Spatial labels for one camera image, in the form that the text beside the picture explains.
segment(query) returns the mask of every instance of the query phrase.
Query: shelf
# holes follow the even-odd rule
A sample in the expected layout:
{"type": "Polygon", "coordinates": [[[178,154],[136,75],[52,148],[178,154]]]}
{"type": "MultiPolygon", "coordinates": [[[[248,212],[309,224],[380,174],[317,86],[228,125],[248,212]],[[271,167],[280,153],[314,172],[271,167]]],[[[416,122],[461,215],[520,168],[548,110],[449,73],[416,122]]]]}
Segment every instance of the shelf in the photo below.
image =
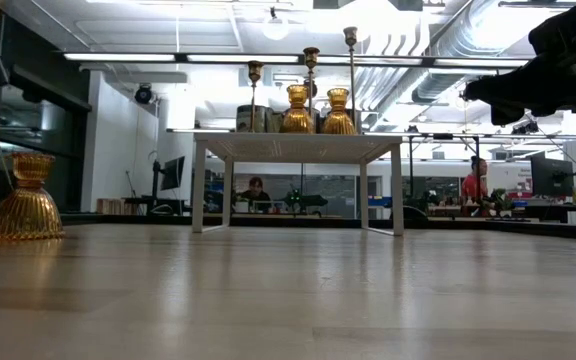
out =
{"type": "Polygon", "coordinates": [[[392,136],[256,133],[195,133],[195,141],[222,160],[308,164],[370,163],[401,144],[392,136]]]}

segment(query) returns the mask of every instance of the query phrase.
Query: wooden floor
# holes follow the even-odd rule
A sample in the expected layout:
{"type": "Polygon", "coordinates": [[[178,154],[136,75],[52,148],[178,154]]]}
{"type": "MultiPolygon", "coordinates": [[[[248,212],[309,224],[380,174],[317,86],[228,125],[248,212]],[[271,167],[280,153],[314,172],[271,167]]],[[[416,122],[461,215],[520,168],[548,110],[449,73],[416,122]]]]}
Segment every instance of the wooden floor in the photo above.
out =
{"type": "Polygon", "coordinates": [[[87,225],[0,247],[0,359],[576,359],[576,241],[87,225]]]}

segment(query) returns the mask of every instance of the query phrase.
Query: brass candlestick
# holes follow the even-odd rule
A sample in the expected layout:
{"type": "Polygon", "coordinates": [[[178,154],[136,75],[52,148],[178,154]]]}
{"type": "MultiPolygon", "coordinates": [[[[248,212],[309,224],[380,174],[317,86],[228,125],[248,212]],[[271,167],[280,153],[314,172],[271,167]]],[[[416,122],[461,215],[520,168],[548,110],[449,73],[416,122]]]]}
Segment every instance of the brass candlestick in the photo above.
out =
{"type": "Polygon", "coordinates": [[[312,75],[314,74],[313,70],[317,65],[317,57],[319,56],[319,49],[315,47],[309,47],[304,49],[304,55],[306,55],[306,66],[308,66],[308,114],[310,114],[310,118],[314,119],[315,114],[313,112],[312,107],[312,75]]]}
{"type": "Polygon", "coordinates": [[[344,29],[346,36],[346,45],[348,45],[348,52],[350,52],[350,94],[352,97],[352,123],[355,124],[355,131],[361,134],[361,124],[355,119],[355,44],[357,43],[357,28],[350,26],[344,29]]]}
{"type": "Polygon", "coordinates": [[[248,78],[252,81],[252,109],[250,111],[250,128],[249,132],[255,132],[255,89],[257,88],[257,81],[261,78],[261,68],[264,64],[259,61],[248,62],[248,78]]]}

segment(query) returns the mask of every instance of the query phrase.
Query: amber glass vase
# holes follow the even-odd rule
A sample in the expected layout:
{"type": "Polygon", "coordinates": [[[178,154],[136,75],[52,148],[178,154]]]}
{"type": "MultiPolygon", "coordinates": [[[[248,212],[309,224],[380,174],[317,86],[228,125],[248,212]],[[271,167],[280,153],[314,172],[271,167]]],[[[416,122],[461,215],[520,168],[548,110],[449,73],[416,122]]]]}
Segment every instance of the amber glass vase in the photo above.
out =
{"type": "Polygon", "coordinates": [[[304,107],[308,98],[308,88],[305,85],[290,85],[288,98],[290,110],[284,116],[279,132],[314,134],[315,125],[304,107]]]}
{"type": "Polygon", "coordinates": [[[326,116],[324,122],[324,134],[355,135],[357,131],[350,116],[346,114],[346,101],[348,90],[336,88],[328,91],[328,99],[332,105],[332,111],[326,116]]]}
{"type": "Polygon", "coordinates": [[[17,188],[0,205],[0,242],[62,238],[57,205],[42,188],[55,158],[15,153],[12,159],[17,188]]]}

